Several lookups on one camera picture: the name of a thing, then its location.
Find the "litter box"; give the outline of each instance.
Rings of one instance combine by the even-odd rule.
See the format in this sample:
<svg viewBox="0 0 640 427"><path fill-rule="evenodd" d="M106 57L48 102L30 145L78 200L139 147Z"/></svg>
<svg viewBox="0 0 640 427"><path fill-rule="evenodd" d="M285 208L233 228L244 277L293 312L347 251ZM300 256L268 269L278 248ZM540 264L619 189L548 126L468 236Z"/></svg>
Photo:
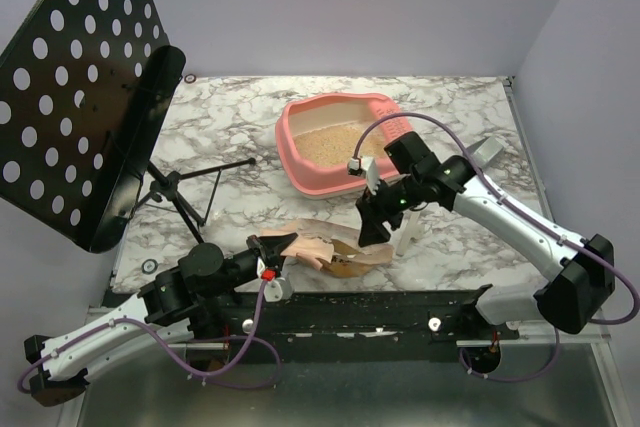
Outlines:
<svg viewBox="0 0 640 427"><path fill-rule="evenodd" d="M372 122L400 111L381 94L324 94L287 104L276 123L276 144L293 186L319 199L363 190L365 180L347 174L357 139ZM405 118L384 122L368 135L360 155L376 157L381 178L396 177L382 147L411 130Z"/></svg>

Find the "black tripod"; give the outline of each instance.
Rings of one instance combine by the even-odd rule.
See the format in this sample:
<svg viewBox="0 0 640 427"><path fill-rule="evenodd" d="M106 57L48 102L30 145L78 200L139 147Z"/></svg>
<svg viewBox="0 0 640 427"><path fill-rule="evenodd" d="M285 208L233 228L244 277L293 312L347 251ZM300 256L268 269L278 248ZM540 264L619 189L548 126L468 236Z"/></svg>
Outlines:
<svg viewBox="0 0 640 427"><path fill-rule="evenodd" d="M207 223L207 219L209 218L209 212L211 211L211 205L213 204L213 197L216 195L216 190L218 190L218 183L220 182L220 176L222 172L229 169L235 169L236 167L240 167L242 165L255 165L256 159L253 157L248 158L247 160L242 160L240 162L233 162L231 164L219 165L217 167L211 167L209 169L196 170L195 172L189 172L187 174L181 174L176 172L175 170L169 175L164 175L160 170L152 163L149 162L147 166L147 172L153 177L153 182L149 186L149 192L140 199L140 201L136 204L136 210L146 204L149 200L154 200L156 202L160 202L162 197L172 202L184 223L187 224L187 227L195 237L196 241L199 244L204 243L204 239L202 235L200 235L199 227L204 227ZM218 173L216 176L215 184L213 185L213 191L211 192L211 198L209 199L209 205L207 206L207 212L204 214L204 218L196 212L193 206L185 199L180 192L178 192L178 184L181 180L185 179L193 179L195 177L200 177L202 175L208 175L213 173Z"/></svg>

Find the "marble table top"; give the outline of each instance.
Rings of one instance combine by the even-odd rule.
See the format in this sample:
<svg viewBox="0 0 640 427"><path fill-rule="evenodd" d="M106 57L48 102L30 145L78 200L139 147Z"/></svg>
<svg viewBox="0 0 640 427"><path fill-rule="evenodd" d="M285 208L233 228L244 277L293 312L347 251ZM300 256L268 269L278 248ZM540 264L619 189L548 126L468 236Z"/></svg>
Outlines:
<svg viewBox="0 0 640 427"><path fill-rule="evenodd" d="M328 200L303 197L282 170L274 126L287 102L331 92L381 93L406 111L422 112L450 125L467 144L489 135L505 151L489 176L529 207L540 211L531 171L500 79L460 77L231 77L198 79L177 89L152 161L165 173L181 173L255 157L257 165L225 171L208 224L206 241L225 253L246 248L245 239L261 228L314 218L359 228L356 194ZM411 119L441 160L456 146L434 125ZM198 212L207 208L215 174L185 180L180 191ZM142 190L150 182L148 174ZM469 219L437 206L420 218L425 235L404 257L360 278L338 279L295 261L287 271L297 291L473 289L509 285L539 277L521 255ZM399 232L392 243L399 240ZM175 212L150 202L136 212L120 247L113 290L133 293L154 275L174 267L195 240ZM141 265L155 259L155 274ZM239 290L256 290L257 281Z"/></svg>

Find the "pink plastic object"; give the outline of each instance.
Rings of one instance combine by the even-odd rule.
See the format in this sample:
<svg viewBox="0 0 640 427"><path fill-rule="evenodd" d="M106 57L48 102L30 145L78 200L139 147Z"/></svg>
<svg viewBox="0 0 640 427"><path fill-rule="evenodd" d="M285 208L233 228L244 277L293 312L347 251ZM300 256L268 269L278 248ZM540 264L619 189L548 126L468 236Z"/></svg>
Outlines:
<svg viewBox="0 0 640 427"><path fill-rule="evenodd" d="M276 144L282 166L293 186L312 198L327 198L363 189L364 179L347 174L347 162L352 152L342 165L320 167L300 156L293 138L324 127L351 123L362 125L364 131L367 125L394 112L400 112L398 105L381 94L324 94L287 104L276 123ZM379 129L387 142L413 130L403 118L385 122ZM398 175L386 156L376 163L381 178Z"/></svg>

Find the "bolt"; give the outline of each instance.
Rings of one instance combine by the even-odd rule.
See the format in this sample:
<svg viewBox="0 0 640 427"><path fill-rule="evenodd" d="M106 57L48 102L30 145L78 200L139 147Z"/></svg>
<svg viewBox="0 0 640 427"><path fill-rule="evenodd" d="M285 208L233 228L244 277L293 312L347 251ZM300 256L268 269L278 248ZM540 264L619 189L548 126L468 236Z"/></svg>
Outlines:
<svg viewBox="0 0 640 427"><path fill-rule="evenodd" d="M149 275L156 270L158 270L158 262L155 259L147 259L142 263L142 273Z"/></svg>
<svg viewBox="0 0 640 427"><path fill-rule="evenodd" d="M437 332L440 330L440 326L442 325L442 321L437 317L432 317L429 319L429 329L431 332Z"/></svg>
<svg viewBox="0 0 640 427"><path fill-rule="evenodd" d="M253 327L253 320L252 319L245 319L244 322L242 322L242 331L245 334L248 334L249 332L251 332L251 328Z"/></svg>

